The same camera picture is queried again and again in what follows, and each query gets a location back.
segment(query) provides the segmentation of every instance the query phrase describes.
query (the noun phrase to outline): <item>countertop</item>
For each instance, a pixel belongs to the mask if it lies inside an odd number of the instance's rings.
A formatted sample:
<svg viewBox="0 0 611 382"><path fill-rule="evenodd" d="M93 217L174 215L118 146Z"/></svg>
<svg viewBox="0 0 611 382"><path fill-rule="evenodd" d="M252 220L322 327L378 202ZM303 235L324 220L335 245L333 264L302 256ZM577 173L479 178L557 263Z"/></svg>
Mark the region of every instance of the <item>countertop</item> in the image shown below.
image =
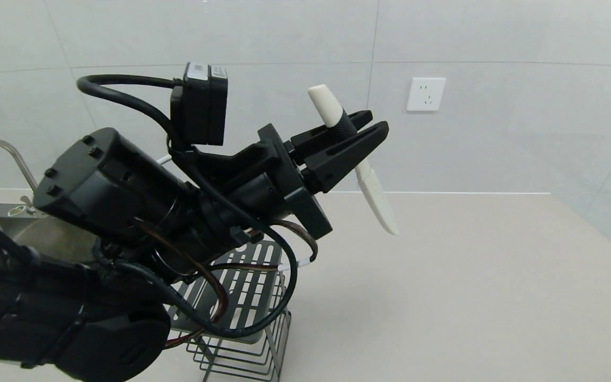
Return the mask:
<svg viewBox="0 0 611 382"><path fill-rule="evenodd" d="M551 195L389 197L400 237L361 194L319 197L334 232L299 270L282 381L611 380L611 243L594 228ZM181 347L133 380L201 377ZM0 363L7 380L70 379Z"/></svg>

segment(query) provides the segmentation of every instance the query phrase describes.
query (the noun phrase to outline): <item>power outlet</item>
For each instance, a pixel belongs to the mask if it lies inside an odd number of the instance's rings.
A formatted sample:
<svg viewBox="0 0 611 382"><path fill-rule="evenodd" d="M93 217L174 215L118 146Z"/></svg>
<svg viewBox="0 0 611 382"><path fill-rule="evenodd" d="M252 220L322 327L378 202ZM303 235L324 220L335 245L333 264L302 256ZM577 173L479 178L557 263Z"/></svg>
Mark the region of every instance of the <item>power outlet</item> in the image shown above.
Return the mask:
<svg viewBox="0 0 611 382"><path fill-rule="evenodd" d="M446 78L413 78L407 111L438 111Z"/></svg>

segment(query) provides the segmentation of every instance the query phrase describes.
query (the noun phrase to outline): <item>stainless steel sink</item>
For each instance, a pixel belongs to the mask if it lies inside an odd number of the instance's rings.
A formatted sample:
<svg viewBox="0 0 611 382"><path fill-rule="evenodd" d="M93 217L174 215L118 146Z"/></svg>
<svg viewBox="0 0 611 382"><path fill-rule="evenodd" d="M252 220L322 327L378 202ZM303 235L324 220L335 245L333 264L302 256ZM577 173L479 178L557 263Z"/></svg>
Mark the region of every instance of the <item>stainless steel sink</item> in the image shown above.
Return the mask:
<svg viewBox="0 0 611 382"><path fill-rule="evenodd" d="M26 205L0 204L0 227L20 245L71 263L93 259L95 235Z"/></svg>

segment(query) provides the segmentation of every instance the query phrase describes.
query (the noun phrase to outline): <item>wire rack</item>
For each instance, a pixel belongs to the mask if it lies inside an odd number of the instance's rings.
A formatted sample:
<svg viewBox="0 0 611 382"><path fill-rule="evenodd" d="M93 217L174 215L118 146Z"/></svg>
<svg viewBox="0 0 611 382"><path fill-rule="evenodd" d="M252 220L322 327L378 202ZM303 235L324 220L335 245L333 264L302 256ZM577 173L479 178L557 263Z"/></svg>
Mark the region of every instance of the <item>wire rack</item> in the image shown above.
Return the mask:
<svg viewBox="0 0 611 382"><path fill-rule="evenodd" d="M273 241L261 241L256 245L247 245L243 251L231 251L214 264L277 264L281 254L282 250ZM237 269L216 272L228 291L228 310L218 321L218 325L225 328L244 328L259 321L276 307L286 289L282 273ZM216 294L204 280L197 280L192 285L183 284L179 292L206 318L211 317L217 308ZM178 315L176 307L170 307L168 312L172 318L172 329L182 332L180 335L198 328L184 315ZM204 335L191 340L186 350L193 354L199 369L205 372L205 382L213 373L277 381L282 370L290 324L291 313L284 310L272 324L257 334L233 340Z"/></svg>

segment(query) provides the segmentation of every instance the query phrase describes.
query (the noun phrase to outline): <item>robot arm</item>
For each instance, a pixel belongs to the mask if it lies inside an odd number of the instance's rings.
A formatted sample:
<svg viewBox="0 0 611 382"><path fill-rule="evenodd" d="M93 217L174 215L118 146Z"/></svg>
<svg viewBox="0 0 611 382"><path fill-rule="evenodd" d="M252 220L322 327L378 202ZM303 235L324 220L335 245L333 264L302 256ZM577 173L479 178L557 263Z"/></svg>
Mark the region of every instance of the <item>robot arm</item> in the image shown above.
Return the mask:
<svg viewBox="0 0 611 382"><path fill-rule="evenodd" d="M171 119L107 84L171 88ZM228 78L220 68L189 65L182 80L94 75L77 85L155 119L167 131L174 163L196 184L173 176L115 129L102 128L66 150L34 193L36 208L99 237L97 263L48 258L0 232L0 360L24 368L53 363L80 380L127 380L148 367L167 346L164 304L195 322L195 335L240 338L264 329L289 302L299 266L271 225L295 215L301 236L314 242L330 233L315 194L330 191L388 135L384 122L361 130L372 119L361 111L349 116L359 131L354 135L319 126L282 141L269 124L238 154L206 154L196 145L223 143ZM209 264L264 235L282 247L288 264L224 265L288 268L286 293L252 326L218 327L225 290ZM211 319L171 287L198 277L218 295Z"/></svg>

